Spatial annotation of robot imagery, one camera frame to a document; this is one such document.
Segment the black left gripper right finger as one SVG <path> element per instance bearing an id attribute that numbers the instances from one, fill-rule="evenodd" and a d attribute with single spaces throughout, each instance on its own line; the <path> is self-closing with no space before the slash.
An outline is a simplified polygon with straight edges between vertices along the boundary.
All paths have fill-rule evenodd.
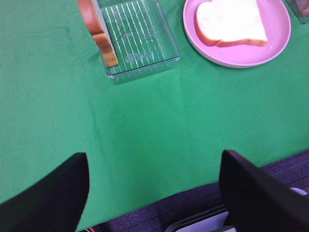
<path id="1" fill-rule="evenodd" d="M 238 232 L 307 232 L 309 200 L 234 150 L 221 157 L 219 189 L 226 226 Z"/>

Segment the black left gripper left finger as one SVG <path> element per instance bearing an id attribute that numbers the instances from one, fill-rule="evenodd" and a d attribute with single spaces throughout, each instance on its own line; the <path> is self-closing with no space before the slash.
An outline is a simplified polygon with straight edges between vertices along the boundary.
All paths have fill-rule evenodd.
<path id="1" fill-rule="evenodd" d="M 89 194 L 86 153 L 75 153 L 43 179 L 0 205 L 2 232 L 74 232 Z"/>

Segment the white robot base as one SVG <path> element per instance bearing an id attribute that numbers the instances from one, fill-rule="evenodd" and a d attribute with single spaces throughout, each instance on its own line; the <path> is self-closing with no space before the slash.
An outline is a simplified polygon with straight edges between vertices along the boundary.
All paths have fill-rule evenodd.
<path id="1" fill-rule="evenodd" d="M 237 232 L 233 225 L 224 226 L 229 211 L 220 205 L 172 223 L 166 232 Z"/>

